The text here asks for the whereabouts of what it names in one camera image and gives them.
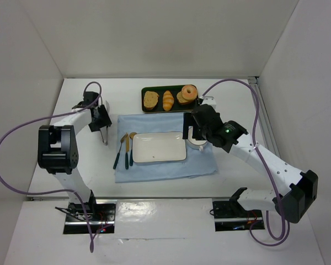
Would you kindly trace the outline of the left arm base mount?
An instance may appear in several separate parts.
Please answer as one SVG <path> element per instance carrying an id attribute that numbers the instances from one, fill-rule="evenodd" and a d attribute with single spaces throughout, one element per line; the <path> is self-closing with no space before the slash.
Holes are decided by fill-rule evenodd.
<path id="1" fill-rule="evenodd" d="M 82 235 L 89 234 L 86 216 L 82 210 L 72 209 L 72 205 L 65 208 L 55 207 L 55 210 L 65 217 L 63 234 Z M 94 212 L 87 210 L 87 217 L 90 223 L 92 234 L 113 234 L 115 231 L 116 201 L 98 201 Z"/>

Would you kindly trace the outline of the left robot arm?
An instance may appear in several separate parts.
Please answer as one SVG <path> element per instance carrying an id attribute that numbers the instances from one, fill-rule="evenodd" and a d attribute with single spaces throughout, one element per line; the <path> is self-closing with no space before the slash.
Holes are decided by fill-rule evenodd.
<path id="1" fill-rule="evenodd" d="M 99 94 L 84 92 L 83 100 L 73 107 L 70 115 L 52 125 L 43 125 L 38 133 L 38 165 L 55 176 L 69 194 L 69 210 L 72 214 L 89 215 L 96 212 L 95 196 L 77 169 L 79 161 L 77 134 L 85 127 L 92 133 L 100 133 L 102 143 L 108 143 L 108 128 L 112 125 L 108 105 L 99 104 Z"/>

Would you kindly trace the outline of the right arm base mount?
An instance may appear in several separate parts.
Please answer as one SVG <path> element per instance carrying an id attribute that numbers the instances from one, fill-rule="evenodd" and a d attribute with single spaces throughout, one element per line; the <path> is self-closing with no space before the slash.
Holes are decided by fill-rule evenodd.
<path id="1" fill-rule="evenodd" d="M 263 213 L 260 210 L 244 210 L 236 202 L 214 200 L 209 211 L 214 218 L 215 231 L 264 230 Z"/>

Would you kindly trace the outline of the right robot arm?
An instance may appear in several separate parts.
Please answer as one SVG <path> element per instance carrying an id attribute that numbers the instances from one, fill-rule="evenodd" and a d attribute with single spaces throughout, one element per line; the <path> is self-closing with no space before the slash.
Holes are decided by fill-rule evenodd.
<path id="1" fill-rule="evenodd" d="M 289 165 L 266 149 L 237 122 L 223 122 L 208 104 L 183 115 L 183 138 L 207 140 L 250 165 L 275 183 L 272 190 L 239 188 L 230 198 L 246 211 L 276 211 L 290 223 L 298 223 L 317 197 L 318 176 Z"/>

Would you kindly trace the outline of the striped croissant bread roll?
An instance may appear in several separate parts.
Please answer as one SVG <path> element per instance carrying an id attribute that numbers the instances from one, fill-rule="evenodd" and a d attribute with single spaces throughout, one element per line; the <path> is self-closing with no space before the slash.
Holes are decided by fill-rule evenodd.
<path id="1" fill-rule="evenodd" d="M 174 104 L 174 97 L 172 96 L 170 91 L 165 91 L 163 94 L 163 110 L 170 111 Z"/>

